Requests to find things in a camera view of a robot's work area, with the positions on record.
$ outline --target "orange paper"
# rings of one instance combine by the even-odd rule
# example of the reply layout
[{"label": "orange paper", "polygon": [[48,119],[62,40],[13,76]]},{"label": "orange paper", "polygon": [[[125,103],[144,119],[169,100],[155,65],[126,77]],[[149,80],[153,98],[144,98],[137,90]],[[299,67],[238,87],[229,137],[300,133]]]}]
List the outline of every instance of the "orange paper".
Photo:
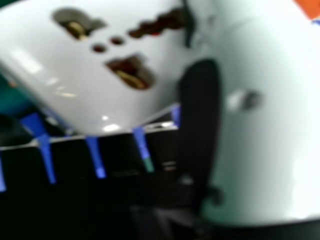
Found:
[{"label": "orange paper", "polygon": [[320,17],[320,0],[295,0],[310,19]]}]

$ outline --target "cutout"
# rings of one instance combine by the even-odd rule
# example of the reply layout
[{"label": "cutout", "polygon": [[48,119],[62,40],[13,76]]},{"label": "cutout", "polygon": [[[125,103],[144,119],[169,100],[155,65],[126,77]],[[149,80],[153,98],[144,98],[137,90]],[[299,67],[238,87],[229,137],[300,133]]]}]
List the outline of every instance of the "cutout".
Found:
[{"label": "cutout", "polygon": [[184,11],[180,8],[174,9],[167,14],[158,17],[155,22],[142,22],[138,29],[130,31],[128,34],[139,39],[145,35],[159,36],[166,29],[179,30],[186,26]]},{"label": "cutout", "polygon": [[137,55],[122,60],[116,59],[106,65],[131,88],[146,90],[155,82],[152,73]]},{"label": "cutout", "polygon": [[53,19],[79,41],[87,39],[92,32],[106,27],[100,19],[91,19],[80,10],[67,8],[54,13]]},{"label": "cutout", "polygon": [[107,48],[105,45],[103,44],[95,44],[93,47],[92,47],[92,50],[95,51],[96,53],[104,53]]},{"label": "cutout", "polygon": [[114,45],[123,45],[125,40],[122,37],[114,36],[110,40]]}]

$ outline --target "white plastic casing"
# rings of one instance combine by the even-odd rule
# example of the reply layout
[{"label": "white plastic casing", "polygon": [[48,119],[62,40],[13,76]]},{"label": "white plastic casing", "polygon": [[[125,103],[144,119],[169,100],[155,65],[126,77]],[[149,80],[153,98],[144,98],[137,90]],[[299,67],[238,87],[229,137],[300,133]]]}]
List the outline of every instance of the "white plastic casing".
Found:
[{"label": "white plastic casing", "polygon": [[[183,30],[135,39],[142,22],[181,7],[179,0],[29,0],[0,11],[0,65],[9,81],[41,108],[81,134],[126,132],[158,117],[177,101],[177,82],[192,62]],[[54,21],[54,13],[75,9],[106,27],[78,41]],[[121,37],[124,45],[110,43]],[[104,44],[106,53],[92,51]],[[150,89],[129,87],[106,67],[139,55],[153,73]]]},{"label": "white plastic casing", "polygon": [[[209,195],[202,214],[234,227],[320,219],[319,32],[291,0],[190,6],[203,23],[192,43],[197,58],[214,58],[222,81],[208,186],[220,190],[222,202]],[[257,105],[242,109],[241,93],[258,95]]]}]

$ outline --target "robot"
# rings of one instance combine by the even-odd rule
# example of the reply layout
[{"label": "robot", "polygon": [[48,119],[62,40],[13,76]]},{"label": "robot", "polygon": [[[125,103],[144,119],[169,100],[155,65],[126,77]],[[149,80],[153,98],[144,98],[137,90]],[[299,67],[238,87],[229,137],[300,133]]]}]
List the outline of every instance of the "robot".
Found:
[{"label": "robot", "polygon": [[319,32],[294,1],[30,0],[0,30],[3,74],[82,134],[180,102],[179,171],[217,239],[319,239]]}]

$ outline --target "small round hole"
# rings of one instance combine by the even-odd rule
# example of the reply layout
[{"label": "small round hole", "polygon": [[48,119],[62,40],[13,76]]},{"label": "small round hole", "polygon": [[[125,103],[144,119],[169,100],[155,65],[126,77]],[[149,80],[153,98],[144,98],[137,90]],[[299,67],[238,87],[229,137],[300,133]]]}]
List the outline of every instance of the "small round hole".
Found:
[{"label": "small round hole", "polygon": [[115,36],[110,40],[114,45],[123,45],[125,43],[124,39],[119,36]]},{"label": "small round hole", "polygon": [[96,53],[104,53],[107,48],[103,44],[96,44],[93,46],[92,50]]}]

